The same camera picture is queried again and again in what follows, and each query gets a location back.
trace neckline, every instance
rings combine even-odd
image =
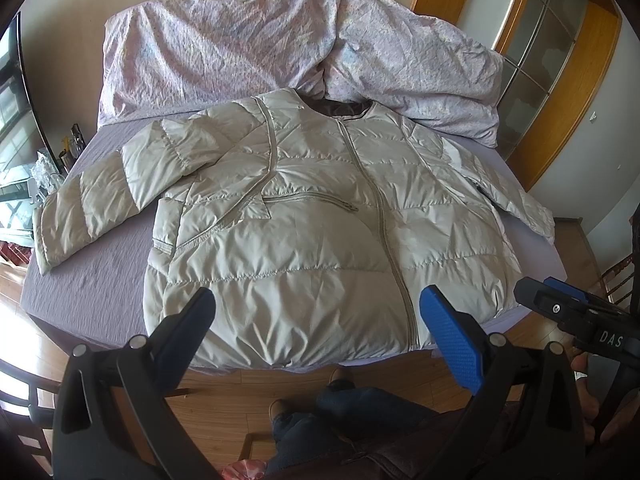
[[[293,88],[287,88],[287,91],[289,94],[293,94],[293,96],[295,97],[296,101],[298,102],[298,104],[300,105],[300,107],[304,110],[306,110],[307,112],[311,112],[317,116],[320,116],[326,120],[329,121],[359,121],[361,119],[366,119],[368,118],[369,114],[371,113],[371,111],[376,107],[376,105],[378,104],[375,101],[371,101],[371,106],[362,114],[360,114],[359,116],[354,116],[353,119],[344,119],[342,117],[329,117],[328,115],[324,115],[321,114],[320,112],[317,112],[316,110],[314,110],[311,106],[307,105],[302,98],[298,95],[298,92],[296,92],[295,89]]]

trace person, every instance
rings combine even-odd
[[[576,357],[572,367],[584,371],[586,354]],[[590,445],[598,401],[584,379],[577,388]],[[622,478],[640,466],[638,425],[628,426],[639,405],[640,397],[621,410],[603,432],[603,445],[587,455],[588,479]],[[482,462],[501,452],[516,409],[517,403],[505,406]],[[268,461],[266,480],[415,478],[434,460],[462,413],[438,413],[379,388],[356,387],[352,373],[338,368],[318,395],[315,413],[299,412],[283,399],[271,404],[276,455]]]

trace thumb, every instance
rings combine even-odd
[[[631,402],[616,413],[604,431],[602,431],[600,441],[606,442],[624,430],[636,416],[638,408],[640,408],[640,394],[636,395]]]

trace jacket sleeve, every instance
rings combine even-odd
[[[466,148],[442,139],[443,158],[467,180],[475,184],[495,205],[522,220],[533,232],[554,242],[555,222],[549,209],[504,177]]]
[[[183,176],[217,162],[257,122],[236,103],[210,108],[187,121],[155,121],[121,149],[68,178],[33,212],[40,272],[49,272],[138,214]]]

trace jeans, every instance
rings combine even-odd
[[[437,412],[378,388],[356,388],[348,380],[329,384],[316,399],[316,413],[285,412],[273,421],[276,456],[267,474],[328,454],[353,452],[352,442],[363,438],[409,433]]]

